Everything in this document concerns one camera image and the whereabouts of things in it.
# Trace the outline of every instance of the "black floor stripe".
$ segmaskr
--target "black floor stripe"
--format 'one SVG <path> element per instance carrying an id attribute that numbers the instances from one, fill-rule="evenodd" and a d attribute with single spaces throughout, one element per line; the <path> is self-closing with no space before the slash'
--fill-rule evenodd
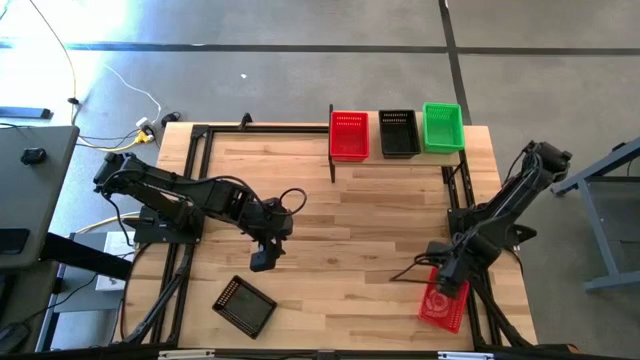
<path id="1" fill-rule="evenodd" d="M 17 41 L 2 41 L 0 49 L 11 49 Z M 149 44 L 124 42 L 66 43 L 69 50 L 137 52 L 291 52 L 291 53 L 384 53 L 444 54 L 444 46 L 395 45 L 223 45 L 223 44 Z"/>
<path id="2" fill-rule="evenodd" d="M 458 47 L 461 55 L 638 56 L 638 48 Z"/>
<path id="3" fill-rule="evenodd" d="M 458 59 L 458 51 L 456 48 L 456 39 L 453 35 L 453 26 L 451 25 L 451 17 L 447 8 L 446 0 L 439 0 L 440 16 L 442 17 L 442 27 L 444 30 L 444 38 L 447 42 L 447 53 L 449 54 L 449 64 L 451 66 L 451 76 L 453 77 L 453 90 L 456 93 L 456 100 L 462 108 L 462 120 L 465 125 L 471 125 L 471 113 L 469 112 L 469 104 L 467 102 L 467 94 L 464 91 L 464 81 L 462 81 L 462 71 L 460 70 L 460 59 Z"/>

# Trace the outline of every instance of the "wooden tabletop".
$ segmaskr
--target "wooden tabletop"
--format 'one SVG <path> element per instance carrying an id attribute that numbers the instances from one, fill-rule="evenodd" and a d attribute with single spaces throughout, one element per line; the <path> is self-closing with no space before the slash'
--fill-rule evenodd
<path id="1" fill-rule="evenodd" d="M 169 124 L 158 167 L 182 173 L 192 125 Z M 500 188 L 489 130 L 467 126 L 465 135 L 476 201 L 486 201 Z M 200 144 L 196 164 L 202 148 Z M 448 241 L 445 214 L 450 204 L 439 166 L 343 165 L 332 184 L 326 135 L 216 134 L 208 175 L 238 176 L 263 198 L 301 187 L 309 200 L 294 216 L 293 236 L 284 243 L 287 255 L 268 272 L 249 270 L 255 243 L 246 235 L 233 226 L 207 221 L 191 271 L 181 347 L 472 348 L 466 315 L 457 335 L 426 324 L 417 317 L 425 285 L 388 282 L 425 250 L 428 241 Z M 295 208 L 300 197 L 291 194 L 285 200 L 287 207 Z M 127 332 L 158 296 L 166 250 L 166 245 L 155 244 L 136 264 L 126 299 Z M 425 279 L 428 272 L 417 269 L 411 277 Z M 257 340 L 211 309 L 233 275 L 278 302 Z M 490 278 L 497 303 L 522 335 L 535 342 L 515 260 L 503 254 L 491 267 Z M 168 308 L 165 335 L 173 300 Z M 479 312 L 486 323 L 484 308 Z"/>

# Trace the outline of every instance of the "green basket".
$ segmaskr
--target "green basket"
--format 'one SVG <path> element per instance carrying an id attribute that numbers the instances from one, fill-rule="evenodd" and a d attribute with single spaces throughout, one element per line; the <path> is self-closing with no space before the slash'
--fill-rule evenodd
<path id="1" fill-rule="evenodd" d="M 451 154 L 464 149 L 460 105 L 424 103 L 422 120 L 426 152 Z"/>

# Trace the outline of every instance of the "white cable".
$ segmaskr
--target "white cable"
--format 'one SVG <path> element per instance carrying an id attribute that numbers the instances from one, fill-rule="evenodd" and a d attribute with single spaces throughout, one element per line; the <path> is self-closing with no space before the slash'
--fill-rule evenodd
<path id="1" fill-rule="evenodd" d="M 44 21 L 44 23 L 47 24 L 47 27 L 49 28 L 53 36 L 56 38 L 56 40 L 58 41 L 58 44 L 60 44 L 62 51 L 64 51 L 64 55 L 67 57 L 67 61 L 69 62 L 69 67 L 71 68 L 71 77 L 73 79 L 73 98 L 75 99 L 76 98 L 76 70 L 73 68 L 73 63 L 71 62 L 71 57 L 69 56 L 69 52 L 64 47 L 62 40 L 60 40 L 60 37 L 58 36 L 58 34 L 53 30 L 53 27 L 51 27 L 51 24 L 49 24 L 49 22 L 47 21 L 47 18 L 44 17 L 40 9 L 38 9 L 36 4 L 33 2 L 33 0 L 29 0 L 29 2 L 31 3 L 31 5 L 33 5 L 33 8 L 36 9 L 36 11 L 38 12 L 38 15 L 40 15 L 40 17 L 42 18 L 42 21 Z M 73 117 L 74 108 L 75 108 L 75 105 L 71 104 L 71 125 L 74 125 L 75 123 L 75 118 Z"/>
<path id="2" fill-rule="evenodd" d="M 120 81 L 122 81 L 122 83 L 128 87 L 131 90 L 137 91 L 141 94 L 145 94 L 149 97 L 149 99 L 151 99 L 151 101 L 153 101 L 157 106 L 158 106 L 158 113 L 156 114 L 156 118 L 151 122 L 152 124 L 155 124 L 156 121 L 158 121 L 158 119 L 160 118 L 160 112 L 162 111 L 162 106 L 160 105 L 159 102 L 156 101 L 156 99 L 153 98 L 153 96 L 151 96 L 151 94 L 149 94 L 148 92 L 144 91 L 144 90 L 140 90 L 135 86 L 129 85 L 129 83 L 127 83 L 122 76 L 115 70 L 113 70 L 109 65 L 104 65 L 104 67 L 106 67 L 107 69 L 109 69 L 112 73 L 114 73 L 119 79 Z"/>

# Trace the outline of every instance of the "black plastic tray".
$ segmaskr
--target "black plastic tray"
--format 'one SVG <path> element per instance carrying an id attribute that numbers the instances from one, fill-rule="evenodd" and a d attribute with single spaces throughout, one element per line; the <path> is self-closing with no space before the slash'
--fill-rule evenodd
<path id="1" fill-rule="evenodd" d="M 410 159 L 420 153 L 415 111 L 380 110 L 378 118 L 385 159 Z"/>
<path id="2" fill-rule="evenodd" d="M 213 311 L 256 339 L 276 306 L 275 301 L 236 275 L 213 304 Z"/>

